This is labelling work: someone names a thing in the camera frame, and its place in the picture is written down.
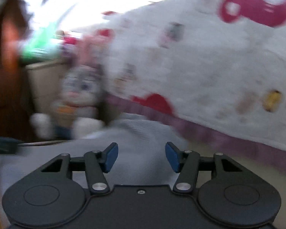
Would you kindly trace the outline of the beige storage box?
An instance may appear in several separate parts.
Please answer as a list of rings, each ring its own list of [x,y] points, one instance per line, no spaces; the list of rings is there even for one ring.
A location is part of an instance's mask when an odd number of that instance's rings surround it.
[[[51,103],[59,96],[61,79],[68,71],[62,60],[51,60],[26,66],[36,113],[51,113]]]

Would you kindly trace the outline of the white red patterned bedspread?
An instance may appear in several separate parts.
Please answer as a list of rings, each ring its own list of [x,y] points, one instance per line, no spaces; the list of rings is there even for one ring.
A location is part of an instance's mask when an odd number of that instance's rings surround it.
[[[107,101],[286,172],[286,0],[164,0],[84,31],[66,54]]]

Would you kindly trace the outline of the wooden nightstand with lace cover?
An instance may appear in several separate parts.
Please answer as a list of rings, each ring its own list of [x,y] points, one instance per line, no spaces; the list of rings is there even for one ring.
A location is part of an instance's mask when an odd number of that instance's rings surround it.
[[[0,0],[0,136],[33,141],[29,118],[34,111],[19,43],[28,29],[24,0]]]

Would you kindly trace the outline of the plush bunny toy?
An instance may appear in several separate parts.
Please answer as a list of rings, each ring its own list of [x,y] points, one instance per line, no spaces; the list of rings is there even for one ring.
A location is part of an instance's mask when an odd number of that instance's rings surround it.
[[[104,95],[102,65],[72,67],[62,80],[59,98],[50,105],[51,112],[31,116],[36,136],[43,140],[70,140],[102,130],[105,123],[98,115]]]

